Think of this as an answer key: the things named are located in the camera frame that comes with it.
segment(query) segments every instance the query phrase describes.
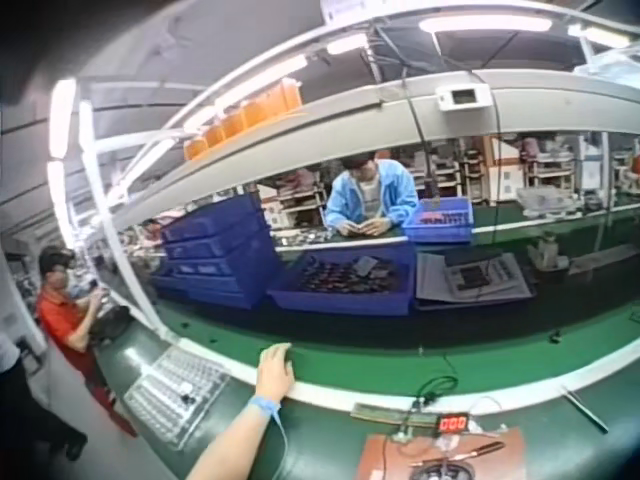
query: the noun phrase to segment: green workbench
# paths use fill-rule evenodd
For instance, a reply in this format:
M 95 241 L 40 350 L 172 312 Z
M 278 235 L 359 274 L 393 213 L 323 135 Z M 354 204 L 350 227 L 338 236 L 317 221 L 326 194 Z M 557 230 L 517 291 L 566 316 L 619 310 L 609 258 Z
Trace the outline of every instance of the green workbench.
M 168 347 L 139 324 L 112 345 L 102 348 L 98 361 L 116 394 L 122 398 L 140 375 Z M 123 351 L 135 352 L 125 355 Z M 582 391 L 583 401 L 607 423 L 608 435 L 563 398 L 534 407 L 480 417 L 485 430 L 505 424 L 520 428 L 526 443 L 529 480 L 614 478 L 640 442 L 640 362 Z M 160 460 L 184 478 L 207 444 L 244 407 L 252 388 L 230 380 L 182 451 L 174 451 L 133 418 L 133 423 Z M 389 433 L 387 425 L 352 419 L 347 413 L 286 400 L 281 411 L 289 438 L 289 454 L 282 478 L 324 480 L 355 476 L 366 437 Z M 251 478 L 270 479 L 283 453 L 280 433 L 274 425 L 267 431 Z
M 638 210 L 586 216 L 544 225 L 531 224 L 520 210 L 497 210 L 501 229 L 491 227 L 496 209 L 475 209 L 477 245 L 498 244 L 526 264 L 526 245 L 543 231 L 557 234 L 562 253 L 585 255 L 625 243 L 640 244 Z M 389 232 L 387 237 L 400 235 Z M 348 240 L 332 238 L 331 246 Z M 299 252 L 286 252 L 292 259 Z M 555 377 L 585 367 L 640 335 L 632 318 L 638 298 L 637 256 L 574 275 L 561 284 L 538 283 L 535 299 L 511 305 L 412 312 L 408 317 L 362 318 L 348 315 L 288 312 L 265 302 L 253 311 L 160 300 L 160 318 L 182 337 L 248 365 L 266 346 L 294 343 L 296 377 L 305 383 L 387 395 L 413 395 L 426 379 L 451 373 L 460 383 L 456 394 L 503 389 Z M 122 282 L 106 281 L 130 298 Z M 562 341 L 549 341 L 557 329 Z M 148 365 L 168 347 L 136 324 L 99 353 L 99 362 L 122 397 Z M 135 355 L 123 355 L 135 351 Z M 504 414 L 482 417 L 492 429 L 501 423 L 520 427 L 527 444 L 529 479 L 609 478 L 640 440 L 640 362 L 580 392 L 581 398 L 609 425 L 603 435 L 560 398 Z M 189 471 L 211 438 L 243 408 L 252 389 L 232 379 L 181 452 L 159 442 L 144 425 L 134 424 L 160 459 L 178 478 Z M 347 413 L 287 401 L 282 411 L 290 442 L 285 478 L 354 478 L 368 434 L 389 427 L 354 420 Z M 268 479 L 282 454 L 282 439 L 268 430 L 252 478 Z

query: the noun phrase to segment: blue wristband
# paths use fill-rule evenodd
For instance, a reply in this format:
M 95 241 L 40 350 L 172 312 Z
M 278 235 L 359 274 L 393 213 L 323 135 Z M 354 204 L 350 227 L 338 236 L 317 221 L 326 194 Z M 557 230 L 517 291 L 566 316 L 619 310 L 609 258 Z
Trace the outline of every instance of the blue wristband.
M 280 425 L 280 415 L 278 415 L 278 411 L 280 410 L 279 403 L 275 403 L 274 401 L 264 397 L 254 396 L 251 397 L 248 405 L 257 406 L 260 410 L 263 411 L 263 413 L 266 413 L 269 417 L 272 417 L 275 422 Z

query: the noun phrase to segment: ceiling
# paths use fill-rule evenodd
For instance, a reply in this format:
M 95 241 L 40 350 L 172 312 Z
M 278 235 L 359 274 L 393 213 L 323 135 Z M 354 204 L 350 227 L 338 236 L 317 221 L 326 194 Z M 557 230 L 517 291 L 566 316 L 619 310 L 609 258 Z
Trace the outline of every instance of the ceiling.
M 584 1 L 553 3 L 575 8 Z M 604 0 L 590 13 L 633 23 L 634 18 L 640 20 L 638 12 L 629 6 L 633 3 L 632 0 Z M 100 82 L 135 80 L 186 84 L 183 85 L 185 88 L 179 89 L 91 89 L 88 93 L 96 111 L 98 138 L 158 129 L 199 89 L 206 88 L 269 48 L 323 24 L 320 0 L 183 0 L 153 12 L 154 9 L 148 9 L 130 15 L 126 22 L 116 22 L 119 28 L 115 30 L 122 31 L 125 30 L 123 24 L 133 23 L 131 19 L 151 14 L 119 36 L 109 38 L 103 27 L 97 29 L 95 35 L 90 31 L 84 32 L 85 41 L 70 42 L 67 39 L 68 51 L 62 57 L 73 58 L 68 63 L 79 78 Z M 428 36 L 415 25 L 390 25 L 387 31 L 394 42 L 406 46 L 403 52 L 409 57 L 422 61 L 436 52 Z M 505 42 L 508 35 L 509 32 L 463 32 L 440 34 L 438 39 L 445 56 L 477 68 Z M 384 47 L 374 48 L 374 53 L 389 54 Z M 51 59 L 48 60 L 44 64 L 50 65 Z M 582 54 L 574 39 L 523 33 L 514 38 L 489 66 L 570 70 L 579 63 L 582 63 Z M 385 65 L 381 66 L 380 73 L 383 80 L 390 80 L 399 78 L 400 70 L 396 66 Z M 22 101 L 3 107 L 0 232 L 5 235 L 28 238 L 35 231 L 42 233 L 52 229 L 55 233 L 55 218 L 51 213 L 46 184 L 50 89 L 50 82 L 46 79 L 50 76 L 50 71 L 44 67 L 36 70 Z M 302 82 L 301 91 L 306 102 L 373 83 L 372 69 L 358 52 L 336 57 L 319 56 L 296 78 Z M 76 120 L 74 117 L 72 138 L 77 135 Z M 135 152 L 136 149 L 128 149 L 100 157 L 106 186 L 110 185 L 113 172 L 124 169 Z M 162 175 L 181 162 L 182 150 L 176 148 L 145 174 L 137 188 L 143 188 L 145 181 Z M 74 146 L 65 160 L 65 168 L 68 198 L 77 212 L 93 208 L 86 176 Z

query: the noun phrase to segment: hand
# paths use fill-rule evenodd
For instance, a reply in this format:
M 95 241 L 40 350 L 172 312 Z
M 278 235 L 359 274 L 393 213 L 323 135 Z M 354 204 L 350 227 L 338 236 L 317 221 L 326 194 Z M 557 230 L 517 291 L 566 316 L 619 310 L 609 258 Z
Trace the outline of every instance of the hand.
M 358 225 L 356 225 L 355 223 L 347 220 L 338 225 L 338 232 L 340 232 L 340 235 L 342 235 L 343 237 L 349 237 L 351 235 L 357 235 L 358 233 L 360 233 L 360 227 L 358 227 Z
M 364 235 L 377 237 L 391 228 L 391 220 L 385 217 L 372 218 L 360 225 L 360 232 Z
M 296 379 L 291 362 L 285 364 L 284 357 L 290 343 L 277 343 L 262 351 L 258 365 L 256 396 L 280 403 L 291 390 Z
M 97 287 L 89 294 L 89 307 L 90 308 L 99 308 L 102 304 L 102 298 L 105 296 L 105 291 Z

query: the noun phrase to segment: red led display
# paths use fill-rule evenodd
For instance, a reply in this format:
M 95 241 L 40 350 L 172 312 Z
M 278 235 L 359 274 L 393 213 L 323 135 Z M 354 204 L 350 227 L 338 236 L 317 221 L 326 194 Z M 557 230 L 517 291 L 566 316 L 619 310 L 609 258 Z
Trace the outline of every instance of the red led display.
M 467 431 L 469 415 L 466 413 L 454 413 L 440 415 L 436 425 L 438 433 L 462 433 Z

